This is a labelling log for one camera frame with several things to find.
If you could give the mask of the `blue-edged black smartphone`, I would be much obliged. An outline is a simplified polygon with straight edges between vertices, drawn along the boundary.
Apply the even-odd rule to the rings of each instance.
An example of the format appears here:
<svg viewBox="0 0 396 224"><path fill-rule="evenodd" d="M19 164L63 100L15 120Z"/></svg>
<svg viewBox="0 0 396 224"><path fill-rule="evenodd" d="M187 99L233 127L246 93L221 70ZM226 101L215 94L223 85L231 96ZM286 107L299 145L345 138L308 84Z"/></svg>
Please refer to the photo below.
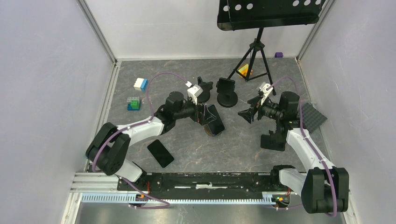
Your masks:
<svg viewBox="0 0 396 224"><path fill-rule="evenodd" d="M220 135L225 130L225 126L215 105L209 105L209 111L215 115L216 119L213 122L205 125L204 128L210 129L213 134L216 134L216 136Z"/></svg>

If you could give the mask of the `black round-base phone stand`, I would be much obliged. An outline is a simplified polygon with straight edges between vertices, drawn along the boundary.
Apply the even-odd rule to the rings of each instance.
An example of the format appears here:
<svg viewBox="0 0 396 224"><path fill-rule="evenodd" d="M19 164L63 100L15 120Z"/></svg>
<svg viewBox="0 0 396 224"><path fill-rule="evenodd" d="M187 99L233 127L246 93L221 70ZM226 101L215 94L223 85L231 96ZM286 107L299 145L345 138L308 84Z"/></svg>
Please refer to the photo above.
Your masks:
<svg viewBox="0 0 396 224"><path fill-rule="evenodd" d="M203 92L198 96L198 102L205 103L210 99L210 91L213 89L213 82L204 82L202 77L198 77L198 86L203 90Z"/></svg>

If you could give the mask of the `black square-base phone holder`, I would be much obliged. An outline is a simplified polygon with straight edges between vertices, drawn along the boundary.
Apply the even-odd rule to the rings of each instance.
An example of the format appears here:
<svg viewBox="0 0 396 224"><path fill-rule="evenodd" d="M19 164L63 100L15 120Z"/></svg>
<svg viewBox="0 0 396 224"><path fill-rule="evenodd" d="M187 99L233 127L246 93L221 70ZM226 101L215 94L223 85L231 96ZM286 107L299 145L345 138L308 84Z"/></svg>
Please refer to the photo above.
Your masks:
<svg viewBox="0 0 396 224"><path fill-rule="evenodd" d="M287 129L284 127L277 127L276 131L269 131L268 134L262 134L260 137L260 147L262 149L285 151Z"/></svg>

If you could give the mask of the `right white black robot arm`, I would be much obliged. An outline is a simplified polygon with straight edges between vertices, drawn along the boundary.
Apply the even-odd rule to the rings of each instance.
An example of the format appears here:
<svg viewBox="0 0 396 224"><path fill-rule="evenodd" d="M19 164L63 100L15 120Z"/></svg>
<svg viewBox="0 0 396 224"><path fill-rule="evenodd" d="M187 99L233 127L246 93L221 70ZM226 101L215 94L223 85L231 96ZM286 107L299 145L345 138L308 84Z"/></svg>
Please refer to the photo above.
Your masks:
<svg viewBox="0 0 396 224"><path fill-rule="evenodd" d="M336 167L319 150L298 116L300 96L291 91L281 94L278 103L263 93L248 101L250 107L238 112L248 123L267 117L275 120L276 131L261 135L261 148L284 151L289 145L298 155L306 174L291 165L274 166L270 185L275 190L290 188L301 197L307 213L334 215L346 212L349 203L349 173Z"/></svg>

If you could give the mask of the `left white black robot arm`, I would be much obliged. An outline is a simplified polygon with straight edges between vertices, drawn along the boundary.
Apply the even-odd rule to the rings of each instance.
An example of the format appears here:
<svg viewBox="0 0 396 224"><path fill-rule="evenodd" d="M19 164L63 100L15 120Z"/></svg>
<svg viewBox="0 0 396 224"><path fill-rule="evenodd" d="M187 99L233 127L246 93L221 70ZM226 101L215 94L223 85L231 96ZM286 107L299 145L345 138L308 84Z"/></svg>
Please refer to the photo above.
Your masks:
<svg viewBox="0 0 396 224"><path fill-rule="evenodd" d="M170 131L179 119L191 118L202 126L217 120L207 104L195 103L193 98L184 98L173 91L153 116L127 124L116 126L105 123L86 150L86 157L92 161L92 170L99 169L106 175L117 175L129 180L135 190L143 189L147 184L144 171L134 162L126 159L128 149L133 144L150 137L160 136Z"/></svg>

